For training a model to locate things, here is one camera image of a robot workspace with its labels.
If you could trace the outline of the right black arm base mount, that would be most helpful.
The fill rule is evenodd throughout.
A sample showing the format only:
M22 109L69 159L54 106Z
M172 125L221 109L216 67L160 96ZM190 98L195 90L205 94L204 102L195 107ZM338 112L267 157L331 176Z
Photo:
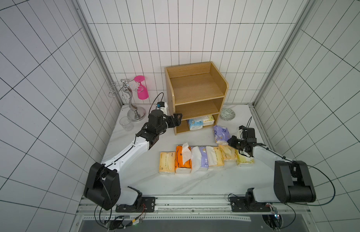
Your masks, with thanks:
M232 212L271 212L271 207L268 204L259 203L255 200L253 195L253 188L249 188L245 196L237 196L231 193L228 195L227 200L230 203Z

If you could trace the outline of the blue tissue pack bottom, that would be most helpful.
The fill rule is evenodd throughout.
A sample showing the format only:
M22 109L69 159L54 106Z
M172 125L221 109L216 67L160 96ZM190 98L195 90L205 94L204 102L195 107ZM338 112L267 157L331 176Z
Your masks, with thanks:
M190 131L200 130L203 128L203 120L201 119L189 119L187 122Z

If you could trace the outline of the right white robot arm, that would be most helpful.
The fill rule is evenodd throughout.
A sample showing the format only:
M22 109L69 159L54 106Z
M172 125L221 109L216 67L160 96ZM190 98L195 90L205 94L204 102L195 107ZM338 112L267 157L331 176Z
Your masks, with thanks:
M267 187L251 188L248 193L258 203L313 203L316 192L308 165L290 160L257 142L254 128L239 127L239 136L231 136L228 145L247 158L255 158L273 170Z

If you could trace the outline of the purple tissue pack bottom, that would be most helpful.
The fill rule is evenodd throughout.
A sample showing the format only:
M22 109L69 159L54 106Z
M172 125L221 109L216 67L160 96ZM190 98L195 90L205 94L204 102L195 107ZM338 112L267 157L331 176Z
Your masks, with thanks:
M228 140L231 138L230 133L226 127L215 125L213 127L215 142L218 145L228 145Z

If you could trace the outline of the yellow-white tissue pack bottom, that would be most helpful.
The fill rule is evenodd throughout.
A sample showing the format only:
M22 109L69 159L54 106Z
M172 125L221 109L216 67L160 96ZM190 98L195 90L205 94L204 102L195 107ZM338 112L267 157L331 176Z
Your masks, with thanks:
M202 116L201 120L202 120L202 123L203 123L203 127L211 126L215 122L215 119L214 119L213 115Z

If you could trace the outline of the beige tissue pack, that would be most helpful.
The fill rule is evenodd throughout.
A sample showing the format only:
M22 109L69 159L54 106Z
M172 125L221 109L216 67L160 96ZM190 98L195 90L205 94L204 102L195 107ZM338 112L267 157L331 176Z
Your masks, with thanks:
M227 145L219 145L222 157L224 161L236 161L237 155L236 150Z
M206 146L209 168L224 167L224 159L219 147Z

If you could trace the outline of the white-yellow tissue pack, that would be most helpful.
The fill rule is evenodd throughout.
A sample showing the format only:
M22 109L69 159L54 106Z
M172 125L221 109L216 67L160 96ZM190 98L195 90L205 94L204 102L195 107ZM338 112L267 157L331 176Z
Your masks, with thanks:
M255 163L254 158L244 151L236 150L236 157L238 166L251 166Z

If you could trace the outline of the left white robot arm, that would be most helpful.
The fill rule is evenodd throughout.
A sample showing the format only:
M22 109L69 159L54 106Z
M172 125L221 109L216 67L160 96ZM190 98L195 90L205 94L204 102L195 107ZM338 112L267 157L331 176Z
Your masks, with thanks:
M182 117L182 114L167 116L159 109L151 111L148 122L123 151L103 163L96 162L90 167L83 196L104 210L111 210L119 205L140 207L142 192L130 186L122 188L120 173L139 156L149 151L168 128L180 126Z

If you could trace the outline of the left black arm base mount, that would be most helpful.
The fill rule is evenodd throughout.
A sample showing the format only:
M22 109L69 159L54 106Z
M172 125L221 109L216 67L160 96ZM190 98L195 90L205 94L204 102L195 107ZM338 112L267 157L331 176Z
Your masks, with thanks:
M115 212L117 213L139 213L154 212L156 198L154 196L143 196L142 192L133 187L121 190L117 201Z

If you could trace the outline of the yellow tissue pack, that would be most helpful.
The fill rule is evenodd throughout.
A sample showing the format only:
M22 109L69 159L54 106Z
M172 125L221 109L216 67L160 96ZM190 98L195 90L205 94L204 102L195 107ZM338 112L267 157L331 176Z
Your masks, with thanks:
M174 175L175 174L175 152L161 152L159 159L159 174Z

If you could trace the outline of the purple tissue pack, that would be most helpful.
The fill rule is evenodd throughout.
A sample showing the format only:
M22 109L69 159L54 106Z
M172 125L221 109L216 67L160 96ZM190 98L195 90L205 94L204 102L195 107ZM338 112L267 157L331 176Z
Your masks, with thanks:
M192 172L207 171L209 169L206 147L192 147Z
M215 142L218 145L228 145L228 140L231 138L230 133L226 127L215 125L213 127Z

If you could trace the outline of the orange tissue pack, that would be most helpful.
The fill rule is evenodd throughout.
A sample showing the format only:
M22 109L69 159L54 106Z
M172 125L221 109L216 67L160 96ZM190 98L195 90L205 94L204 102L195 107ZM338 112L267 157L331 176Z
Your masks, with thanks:
M188 143L176 147L175 173L190 174L192 171L192 153Z

